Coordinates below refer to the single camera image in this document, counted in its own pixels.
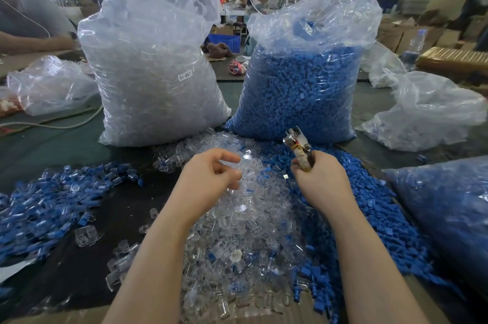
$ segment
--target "metal tool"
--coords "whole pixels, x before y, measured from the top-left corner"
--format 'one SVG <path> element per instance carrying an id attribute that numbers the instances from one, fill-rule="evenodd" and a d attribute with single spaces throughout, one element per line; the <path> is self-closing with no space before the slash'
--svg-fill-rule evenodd
<path id="1" fill-rule="evenodd" d="M 298 165 L 304 172 L 312 171 L 313 158 L 312 146 L 308 143 L 307 138 L 303 135 L 298 126 L 292 127 L 286 132 L 283 142 L 290 147 L 298 159 Z"/>

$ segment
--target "left hand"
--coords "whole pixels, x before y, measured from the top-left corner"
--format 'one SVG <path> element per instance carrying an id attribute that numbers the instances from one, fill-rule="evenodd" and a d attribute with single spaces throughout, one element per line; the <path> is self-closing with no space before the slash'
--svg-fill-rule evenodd
<path id="1" fill-rule="evenodd" d="M 241 158 L 220 148 L 194 155 L 183 167 L 163 212 L 171 213 L 190 228 L 200 216 L 215 206 L 226 189 L 239 189 L 241 170 L 220 161 L 238 163 Z"/>

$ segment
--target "workbench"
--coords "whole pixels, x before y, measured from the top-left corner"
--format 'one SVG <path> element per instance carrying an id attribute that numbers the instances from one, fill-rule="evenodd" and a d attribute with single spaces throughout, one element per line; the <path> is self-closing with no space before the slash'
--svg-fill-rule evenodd
<path id="1" fill-rule="evenodd" d="M 232 108 L 232 113 L 235 113 L 239 105 L 242 82 L 219 82 L 219 87 L 225 101 Z M 97 107 L 100 105 L 100 99 L 92 99 L 88 105 Z M 394 99 L 390 89 L 373 89 L 369 83 L 358 82 L 352 109 L 353 126 L 393 105 Z M 57 121 L 54 125 L 76 124 L 91 114 L 86 113 L 79 117 Z M 21 113 L 0 120 L 0 122 L 39 121 L 40 119 L 41 117 L 28 117 Z M 57 304 L 70 297 L 69 302 L 63 307 L 64 310 L 90 308 L 91 310 L 83 311 L 83 315 L 88 315 L 87 318 L 93 315 L 92 319 L 86 322 L 100 322 L 106 306 L 115 296 L 115 292 L 112 293 L 107 289 L 104 280 L 108 273 L 106 264 L 111 258 L 113 248 L 122 239 L 128 239 L 131 244 L 142 241 L 142 235 L 138 233 L 139 226 L 150 221 L 148 220 L 150 208 L 161 208 L 168 198 L 179 172 L 164 174 L 156 171 L 152 167 L 155 157 L 150 148 L 116 148 L 101 145 L 98 138 L 103 130 L 102 120 L 103 115 L 100 114 L 91 122 L 76 129 L 33 128 L 19 134 L 0 137 L 0 158 L 2 159 L 0 162 L 0 192 L 11 192 L 17 180 L 36 179 L 45 168 L 58 169 L 66 164 L 77 167 L 107 163 L 113 160 L 130 162 L 143 174 L 145 182 L 142 189 L 132 183 L 119 185 L 103 198 L 102 206 L 96 211 L 96 221 L 93 223 L 103 237 L 95 245 L 85 248 L 77 247 L 72 230 L 55 247 L 46 261 L 28 266 L 10 278 L 4 285 L 15 287 L 16 291 L 13 298 L 0 306 L 0 322 L 12 316 L 22 317 L 32 314 L 30 310 L 48 296 L 52 297 L 52 304 Z M 340 148 L 359 157 L 373 171 L 375 168 L 420 165 L 416 158 L 418 153 L 390 151 L 360 132 L 357 132 L 357 135 L 358 137 L 350 142 L 341 144 Z M 422 152 L 429 162 L 447 161 L 486 153 L 488 153 L 487 124 L 473 128 L 467 142 L 450 146 L 442 145 Z M 456 278 L 455 273 L 450 271 L 442 260 L 438 264 L 448 275 Z M 482 302 L 476 295 L 469 295 L 468 301 L 463 302 L 448 288 L 419 283 L 413 277 L 406 277 L 406 280 L 431 323 L 469 324 L 485 320 L 481 316 L 487 315 L 487 313 L 483 313 Z M 300 306 L 293 304 L 287 308 L 287 313 L 280 317 L 282 319 L 270 318 L 266 322 L 276 320 L 307 324 L 326 322 L 325 317 L 311 312 L 310 302 L 309 298 L 304 298 Z M 42 319 L 30 321 L 29 319 L 14 322 L 65 322 L 66 317 L 60 315 L 43 316 L 49 318 L 49 321 L 42 321 Z"/>

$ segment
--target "bag of blue plastic parts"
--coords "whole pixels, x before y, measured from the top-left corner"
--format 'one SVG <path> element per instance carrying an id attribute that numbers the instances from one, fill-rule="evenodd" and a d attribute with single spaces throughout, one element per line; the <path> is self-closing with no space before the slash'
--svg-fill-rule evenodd
<path id="1" fill-rule="evenodd" d="M 299 126 L 310 142 L 354 137 L 351 108 L 361 56 L 381 21 L 376 0 L 302 0 L 253 14 L 257 40 L 239 108 L 225 129 L 280 141 Z"/>
<path id="2" fill-rule="evenodd" d="M 488 156 L 384 172 L 442 255 L 488 296 Z"/>

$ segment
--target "person in gray shirt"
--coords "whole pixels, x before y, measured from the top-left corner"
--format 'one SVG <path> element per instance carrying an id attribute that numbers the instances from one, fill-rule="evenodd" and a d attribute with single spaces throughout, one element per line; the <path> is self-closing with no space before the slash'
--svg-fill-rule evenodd
<path id="1" fill-rule="evenodd" d="M 52 0 L 0 0 L 1 53 L 74 49 L 74 38 L 75 27 Z"/>

